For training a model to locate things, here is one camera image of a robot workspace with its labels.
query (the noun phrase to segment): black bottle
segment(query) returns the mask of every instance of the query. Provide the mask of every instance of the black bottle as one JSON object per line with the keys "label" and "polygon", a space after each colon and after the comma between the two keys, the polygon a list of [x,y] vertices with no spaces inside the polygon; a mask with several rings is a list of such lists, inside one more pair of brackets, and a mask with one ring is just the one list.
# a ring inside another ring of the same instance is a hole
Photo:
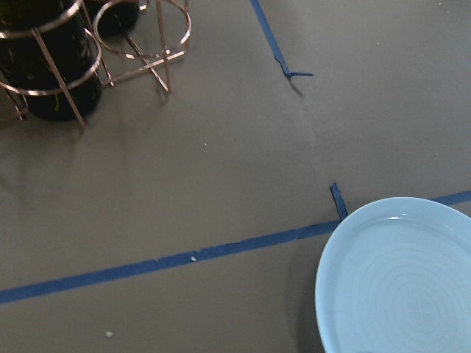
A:
{"label": "black bottle", "polygon": [[[95,18],[100,8],[107,0],[85,0],[85,7],[91,20]],[[134,27],[139,17],[137,1],[123,1],[107,10],[100,19],[98,32],[100,35],[118,35],[123,30]]]}
{"label": "black bottle", "polygon": [[[72,0],[0,0],[0,30],[18,31],[41,26],[73,4]],[[76,13],[64,24],[41,34],[65,83],[79,79],[91,67],[94,55],[82,19]],[[33,37],[0,40],[0,71],[15,87],[49,90],[59,84]],[[102,85],[93,75],[70,90],[81,114],[90,112],[99,101]],[[74,119],[65,95],[26,96],[29,111],[53,121]]]}

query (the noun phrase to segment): plate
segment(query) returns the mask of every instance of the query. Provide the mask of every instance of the plate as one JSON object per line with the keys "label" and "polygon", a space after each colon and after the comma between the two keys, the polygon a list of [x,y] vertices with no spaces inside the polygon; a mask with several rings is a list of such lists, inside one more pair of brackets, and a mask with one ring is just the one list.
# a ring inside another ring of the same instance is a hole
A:
{"label": "plate", "polygon": [[326,353],[471,352],[471,218],[384,199],[333,232],[316,275]]}

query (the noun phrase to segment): blue tape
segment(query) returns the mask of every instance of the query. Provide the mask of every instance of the blue tape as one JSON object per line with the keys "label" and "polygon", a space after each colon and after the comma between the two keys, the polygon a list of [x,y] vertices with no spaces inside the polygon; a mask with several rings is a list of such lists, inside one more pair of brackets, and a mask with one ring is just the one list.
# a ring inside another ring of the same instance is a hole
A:
{"label": "blue tape", "polygon": [[[462,202],[469,202],[471,201],[471,190],[465,191],[463,193],[442,196],[433,199],[433,201],[446,204],[447,206],[452,204],[459,204]],[[123,279],[127,277],[138,276],[140,274],[147,274],[149,272],[188,265],[198,261],[216,259],[217,257],[224,257],[241,252],[248,252],[269,246],[289,243],[298,239],[306,239],[315,237],[317,235],[325,235],[333,232],[339,224],[340,220],[330,221],[321,224],[315,224],[309,227],[250,238],[239,243],[227,243],[223,245],[212,246],[199,250],[198,252],[183,252],[181,254],[161,257],[157,260],[147,260],[140,263],[133,263],[101,271],[89,272],[77,276],[54,279],[52,281],[37,283],[34,285],[6,289],[0,291],[0,304],[16,302],[22,299],[35,298],[37,296],[45,296],[48,294],[86,287],[89,285],[98,285],[100,283],[114,281],[117,279]]]}
{"label": "blue tape", "polygon": [[344,220],[348,216],[347,206],[345,206],[344,197],[335,182],[330,186],[330,193],[332,193],[332,199],[336,204],[340,219]]}
{"label": "blue tape", "polygon": [[252,2],[252,7],[253,10],[255,11],[255,14],[257,15],[258,22],[260,23],[263,33],[265,33],[265,37],[268,40],[268,44],[270,45],[270,48],[272,48],[273,55],[275,56],[276,61],[281,66],[281,70],[283,70],[283,73],[285,74],[286,77],[289,79],[292,78],[293,76],[314,76],[311,73],[308,72],[291,72],[288,69],[288,65],[286,64],[285,58],[283,57],[283,54],[281,54],[280,47],[278,46],[277,40],[275,39],[275,36],[273,35],[272,29],[270,28],[270,25],[268,21],[266,20],[265,14],[263,13],[262,6],[260,5],[260,2],[258,0],[250,0]]}

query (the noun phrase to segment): round plate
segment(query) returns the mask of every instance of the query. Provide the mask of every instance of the round plate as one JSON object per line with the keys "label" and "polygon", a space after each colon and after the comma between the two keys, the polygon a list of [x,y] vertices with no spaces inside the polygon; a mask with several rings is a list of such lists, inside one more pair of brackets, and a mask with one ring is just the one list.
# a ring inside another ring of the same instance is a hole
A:
{"label": "round plate", "polygon": [[471,352],[471,218],[392,198],[349,215],[316,277],[326,353]]}

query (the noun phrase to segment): dark bottle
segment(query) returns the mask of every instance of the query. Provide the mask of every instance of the dark bottle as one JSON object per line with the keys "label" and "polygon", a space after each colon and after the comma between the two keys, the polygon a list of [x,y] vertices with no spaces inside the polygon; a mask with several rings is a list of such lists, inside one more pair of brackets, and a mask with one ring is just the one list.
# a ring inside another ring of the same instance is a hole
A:
{"label": "dark bottle", "polygon": [[[85,7],[92,21],[100,8],[108,1],[85,0]],[[139,11],[139,3],[137,1],[124,1],[114,5],[100,19],[98,26],[99,34],[103,36],[118,35],[123,30],[133,28],[138,21]]]}
{"label": "dark bottle", "polygon": [[[20,31],[47,24],[72,4],[72,0],[0,0],[0,30]],[[95,60],[79,13],[41,36],[66,84],[82,77]],[[18,88],[59,88],[33,37],[0,40],[0,70]],[[86,114],[98,104],[102,85],[93,75],[70,93],[80,113]],[[54,121],[75,118],[64,93],[25,98],[29,111],[36,116]]]}

